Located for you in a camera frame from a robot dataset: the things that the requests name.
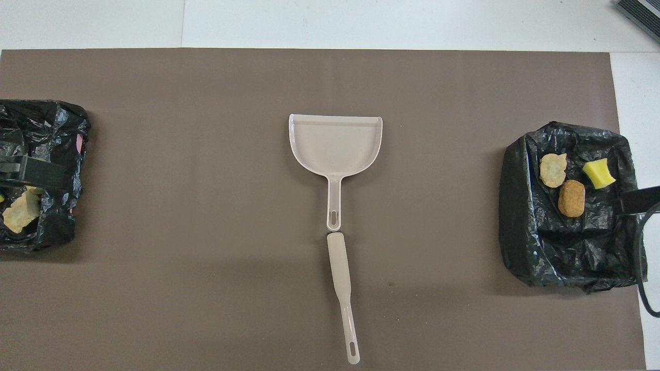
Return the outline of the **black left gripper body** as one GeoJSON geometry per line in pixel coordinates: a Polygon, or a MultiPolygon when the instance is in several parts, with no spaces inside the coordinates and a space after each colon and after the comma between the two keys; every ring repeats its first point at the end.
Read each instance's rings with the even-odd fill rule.
{"type": "Polygon", "coordinates": [[[64,167],[33,157],[1,157],[1,185],[8,188],[24,186],[65,188],[64,167]]]}

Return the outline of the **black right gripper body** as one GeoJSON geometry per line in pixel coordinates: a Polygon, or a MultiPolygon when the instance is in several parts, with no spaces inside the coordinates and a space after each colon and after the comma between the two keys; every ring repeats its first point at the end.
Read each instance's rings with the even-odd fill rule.
{"type": "Polygon", "coordinates": [[[622,192],[618,197],[618,214],[645,214],[659,202],[659,185],[622,192]]]}

